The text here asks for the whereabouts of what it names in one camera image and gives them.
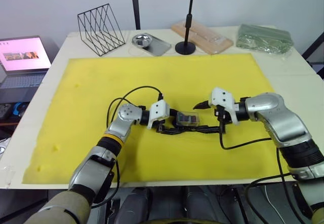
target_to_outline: black cable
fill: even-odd
[[[111,199],[116,195],[116,193],[117,193],[117,191],[119,189],[119,181],[120,181],[118,161],[116,161],[116,170],[117,170],[117,186],[115,188],[115,191],[112,193],[112,195],[108,199],[105,199],[104,201],[102,201],[101,203],[99,203],[97,205],[91,206],[91,209],[94,209],[94,208],[97,208],[97,207],[100,207],[100,206],[106,204],[107,202],[111,201]]]
[[[262,139],[255,139],[255,140],[251,140],[242,144],[238,144],[235,146],[231,146],[231,147],[225,147],[223,144],[223,122],[222,120],[219,122],[219,142],[221,143],[221,147],[224,150],[231,150],[231,149],[235,149],[235,148],[239,148],[248,144],[252,144],[252,143],[256,143],[256,142],[260,142],[260,141],[266,141],[266,140],[271,140],[271,138],[262,138]]]
[[[132,92],[137,91],[137,90],[142,89],[142,88],[151,88],[151,89],[154,89],[154,90],[156,90],[156,91],[159,93],[159,97],[160,97],[160,95],[162,95],[162,92],[161,92],[158,88],[156,88],[156,87],[154,87],[154,86],[140,86],[140,87],[137,87],[137,88],[135,88],[135,89],[129,91],[128,93],[126,93],[126,94],[122,97],[122,99],[121,99],[121,100],[119,101],[119,103],[117,104],[117,106],[116,106],[116,108],[115,108],[115,110],[114,110],[114,112],[113,112],[113,115],[112,115],[112,118],[111,118],[111,121],[110,121],[110,122],[113,121],[113,118],[115,117],[115,114],[116,114],[116,112],[117,112],[117,109],[118,109],[119,105],[121,104],[122,100],[124,100],[124,99],[125,99],[129,94],[131,94]]]
[[[274,179],[274,178],[278,178],[278,177],[286,177],[291,175],[290,173],[286,173],[286,174],[280,174],[280,175],[275,175],[275,176],[270,176],[270,177],[264,177],[264,178],[260,178],[257,179],[253,182],[251,182],[248,186],[246,186],[246,188],[244,189],[244,196],[247,200],[247,203],[249,204],[249,206],[251,207],[251,209],[254,211],[254,213],[262,220],[263,223],[265,224],[269,224],[266,219],[257,211],[257,209],[254,207],[254,205],[252,204],[250,197],[249,197],[249,189],[254,187],[258,182],[262,182],[265,180],[269,180],[269,179]]]
[[[113,103],[114,103],[115,101],[117,101],[117,100],[120,100],[120,101],[124,100],[124,101],[126,101],[126,102],[132,104],[132,103],[131,103],[130,101],[128,101],[126,98],[122,98],[122,97],[115,98],[115,99],[110,103],[109,108],[108,108],[108,111],[107,111],[107,119],[106,119],[106,127],[107,127],[107,128],[108,128],[108,124],[109,124],[109,112],[110,112],[110,108],[111,108],[111,106],[113,105]]]
[[[279,155],[279,149],[278,148],[276,149],[276,153],[277,153],[277,162],[278,162],[279,171],[280,171],[280,174],[282,175],[282,167],[281,167],[280,155]],[[296,209],[293,206],[292,200],[289,197],[288,188],[287,188],[287,184],[286,184],[285,179],[283,177],[281,177],[281,180],[282,180],[283,189],[285,191],[285,195],[286,195],[286,198],[288,200],[288,203],[289,203],[289,206],[290,206],[291,210],[295,214],[296,218],[300,221],[300,223],[305,224],[305,222],[299,216],[299,214],[297,213]]]
[[[119,100],[119,103],[117,104],[117,106],[116,106],[116,108],[115,108],[115,110],[114,110],[114,112],[113,112],[113,115],[112,115],[112,118],[111,118],[111,121],[110,121],[110,122],[113,121],[113,118],[115,117],[115,114],[116,114],[117,109],[118,109],[119,105],[121,104],[121,102],[124,100],[124,101],[127,101],[128,103],[132,104],[130,101],[128,101],[128,100],[126,99],[126,97],[127,97],[129,94],[131,94],[132,92],[134,92],[134,91],[136,91],[136,90],[138,90],[138,89],[142,89],[142,88],[152,88],[152,89],[156,90],[156,91],[159,93],[159,98],[162,96],[162,92],[161,92],[158,88],[156,88],[156,87],[153,87],[153,86],[140,86],[140,87],[137,87],[137,88],[135,88],[135,89],[129,91],[129,92],[126,93],[123,97],[115,98],[115,99],[110,103],[109,108],[108,108],[108,111],[107,111],[107,119],[106,119],[106,127],[107,127],[107,128],[108,128],[108,125],[109,125],[109,112],[110,112],[110,109],[111,109],[112,104],[113,104],[115,101]],[[118,160],[116,160],[116,171],[117,171],[117,186],[116,186],[116,188],[115,188],[115,191],[112,193],[112,195],[111,195],[108,199],[102,201],[101,203],[99,203],[99,204],[97,204],[97,205],[92,206],[91,209],[94,209],[94,208],[97,208],[97,207],[100,207],[100,206],[106,204],[107,202],[111,201],[111,199],[116,195],[116,193],[117,193],[117,191],[118,191],[118,189],[119,189],[119,183],[120,183],[120,172],[119,172]]]
[[[218,197],[218,198],[217,198],[217,201],[218,201],[219,207],[221,208],[221,210],[222,210],[224,216],[226,217],[226,219],[228,220],[228,222],[229,222],[230,224],[232,224],[230,218],[229,218],[228,215],[226,214],[226,212],[225,212],[225,210],[223,209],[222,204],[221,204],[221,197],[225,194],[225,192],[226,192],[228,189],[230,189],[230,188],[227,187],[226,189],[224,189],[224,190],[221,192],[220,195],[217,195],[217,197]]]

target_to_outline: green packaged item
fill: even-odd
[[[284,54],[294,45],[290,33],[257,25],[241,25],[236,46],[272,54]]]

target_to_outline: black pole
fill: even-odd
[[[316,51],[316,49],[324,43],[324,32],[313,42],[312,45],[303,53],[302,57],[307,60],[307,58]]]
[[[185,24],[186,34],[185,34],[185,37],[184,37],[184,42],[179,42],[175,46],[175,49],[176,49],[177,53],[180,53],[180,54],[183,54],[183,55],[192,54],[196,50],[195,44],[193,44],[191,42],[188,42],[189,31],[190,31],[190,28],[191,28],[191,21],[192,21],[192,14],[191,14],[192,2],[193,2],[193,0],[190,0],[189,13],[187,14],[186,24]]]
[[[139,9],[138,0],[133,0],[133,9],[134,9],[135,26],[137,30],[140,30],[141,24],[140,24],[140,9]]]

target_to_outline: wire file organizer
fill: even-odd
[[[110,4],[77,15],[81,40],[98,56],[125,44]]]

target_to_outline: black stand base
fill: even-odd
[[[184,45],[184,42],[179,42],[176,44],[176,52],[182,55],[192,54],[196,50],[195,44],[188,42],[187,45]]]

